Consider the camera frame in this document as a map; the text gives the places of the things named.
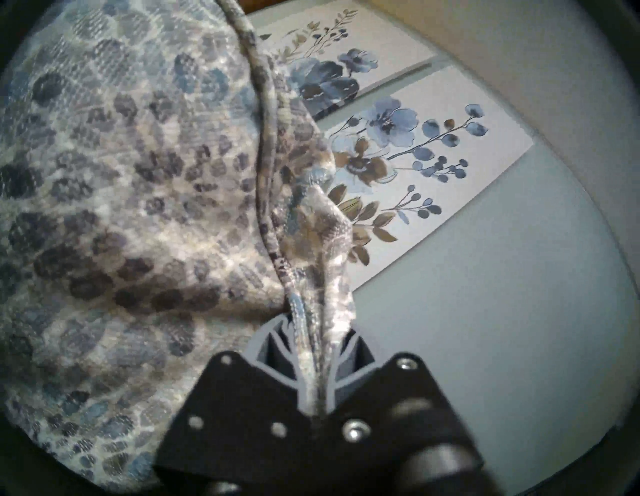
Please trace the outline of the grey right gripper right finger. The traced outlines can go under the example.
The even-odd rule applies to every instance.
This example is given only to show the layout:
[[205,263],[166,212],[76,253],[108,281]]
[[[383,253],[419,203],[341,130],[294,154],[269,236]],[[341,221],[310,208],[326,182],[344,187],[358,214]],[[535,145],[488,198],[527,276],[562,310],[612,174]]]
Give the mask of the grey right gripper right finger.
[[343,342],[324,345],[322,393],[333,409],[317,433],[315,495],[495,495],[475,440],[418,354],[335,376]]

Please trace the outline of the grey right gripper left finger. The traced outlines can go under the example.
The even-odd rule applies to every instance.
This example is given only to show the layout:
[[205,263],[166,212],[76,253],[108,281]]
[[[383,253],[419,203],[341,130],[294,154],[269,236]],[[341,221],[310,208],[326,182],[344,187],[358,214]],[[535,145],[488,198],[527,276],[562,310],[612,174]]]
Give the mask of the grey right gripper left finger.
[[263,324],[241,352],[213,355],[159,446],[153,470],[175,495],[310,495],[311,419],[293,320]]

